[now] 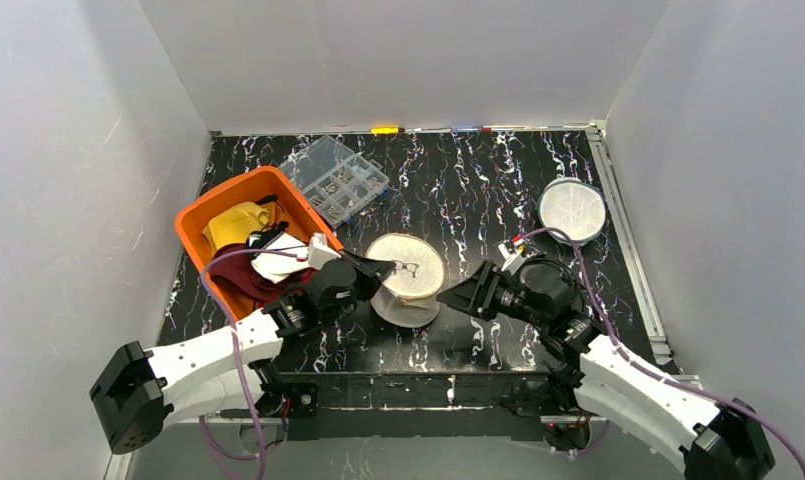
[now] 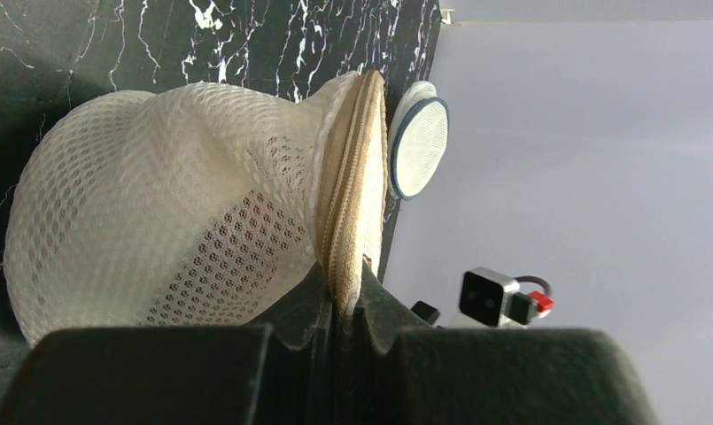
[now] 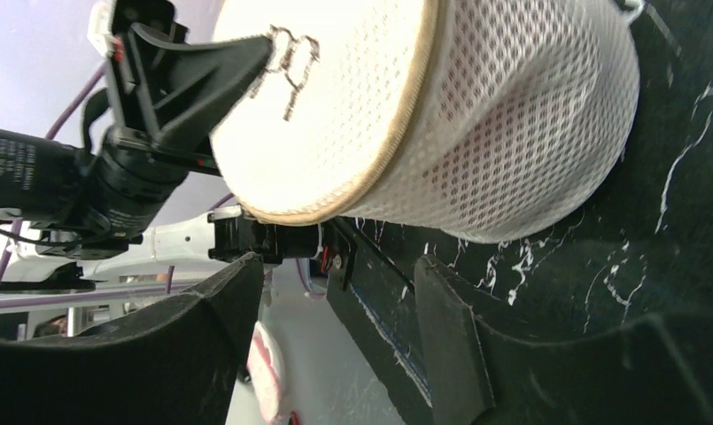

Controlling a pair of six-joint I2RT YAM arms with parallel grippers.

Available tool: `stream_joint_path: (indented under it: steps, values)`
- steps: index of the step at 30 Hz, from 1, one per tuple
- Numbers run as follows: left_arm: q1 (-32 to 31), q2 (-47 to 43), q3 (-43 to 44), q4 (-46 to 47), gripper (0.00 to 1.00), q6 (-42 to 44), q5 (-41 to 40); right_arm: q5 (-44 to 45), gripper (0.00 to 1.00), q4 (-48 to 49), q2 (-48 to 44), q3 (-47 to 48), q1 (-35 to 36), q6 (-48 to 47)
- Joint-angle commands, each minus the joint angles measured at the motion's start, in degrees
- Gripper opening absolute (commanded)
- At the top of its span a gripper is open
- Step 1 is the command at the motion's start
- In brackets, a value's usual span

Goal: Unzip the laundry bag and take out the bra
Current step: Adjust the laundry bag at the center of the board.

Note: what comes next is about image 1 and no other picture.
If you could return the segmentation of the maroon bra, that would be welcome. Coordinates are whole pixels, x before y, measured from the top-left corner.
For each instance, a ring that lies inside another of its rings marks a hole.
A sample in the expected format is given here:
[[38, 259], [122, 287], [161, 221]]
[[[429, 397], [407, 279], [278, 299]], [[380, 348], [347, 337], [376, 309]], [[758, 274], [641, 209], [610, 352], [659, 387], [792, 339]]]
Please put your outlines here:
[[266, 304], [278, 298], [292, 284], [307, 281], [315, 273], [314, 269], [307, 268], [291, 273], [281, 281], [272, 281], [255, 270], [252, 260], [252, 254], [228, 257], [213, 265], [208, 275], [218, 287], [231, 288], [237, 294]]

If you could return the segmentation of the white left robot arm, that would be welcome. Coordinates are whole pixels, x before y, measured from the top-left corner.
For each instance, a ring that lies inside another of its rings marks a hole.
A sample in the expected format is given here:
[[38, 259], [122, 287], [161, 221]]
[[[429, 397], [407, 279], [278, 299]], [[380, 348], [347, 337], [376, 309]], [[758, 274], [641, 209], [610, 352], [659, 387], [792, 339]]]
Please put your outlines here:
[[245, 407], [282, 413], [300, 391], [273, 361], [285, 346], [371, 300], [396, 264], [327, 248], [305, 257], [313, 274], [262, 308], [215, 331], [168, 346], [119, 347], [89, 390], [112, 453], [130, 453], [185, 419]]

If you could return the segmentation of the white mesh bag blue trim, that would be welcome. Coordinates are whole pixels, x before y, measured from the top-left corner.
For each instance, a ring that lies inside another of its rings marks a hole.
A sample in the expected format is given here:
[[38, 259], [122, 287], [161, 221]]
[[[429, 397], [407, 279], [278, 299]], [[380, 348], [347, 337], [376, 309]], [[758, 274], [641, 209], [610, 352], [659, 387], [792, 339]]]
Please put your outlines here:
[[555, 179], [544, 188], [537, 214], [555, 240], [567, 243], [560, 231], [579, 245], [596, 239], [607, 219], [603, 194], [572, 177]]

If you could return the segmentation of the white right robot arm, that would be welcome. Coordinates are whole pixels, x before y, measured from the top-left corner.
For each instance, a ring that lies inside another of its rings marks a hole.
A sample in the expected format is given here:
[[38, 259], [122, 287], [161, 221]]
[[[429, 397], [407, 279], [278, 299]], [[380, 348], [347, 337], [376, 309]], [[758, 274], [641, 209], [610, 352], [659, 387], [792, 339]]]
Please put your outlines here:
[[621, 354], [588, 310], [579, 279], [542, 257], [513, 273], [486, 261], [437, 295], [482, 320], [504, 315], [533, 327], [556, 364], [546, 394], [563, 410], [598, 414], [664, 456], [688, 479], [763, 479], [775, 457], [745, 402], [709, 400], [641, 358]]

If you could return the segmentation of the white mesh bag beige trim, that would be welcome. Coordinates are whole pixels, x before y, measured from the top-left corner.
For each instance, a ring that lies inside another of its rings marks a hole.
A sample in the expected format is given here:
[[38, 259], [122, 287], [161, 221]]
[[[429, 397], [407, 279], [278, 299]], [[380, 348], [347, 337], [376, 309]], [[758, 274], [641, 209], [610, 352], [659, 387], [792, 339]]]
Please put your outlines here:
[[389, 276], [370, 303], [383, 320], [402, 328], [421, 328], [439, 313], [436, 295], [444, 285], [444, 260], [425, 240], [402, 233], [389, 233], [367, 249], [373, 260], [394, 263]]

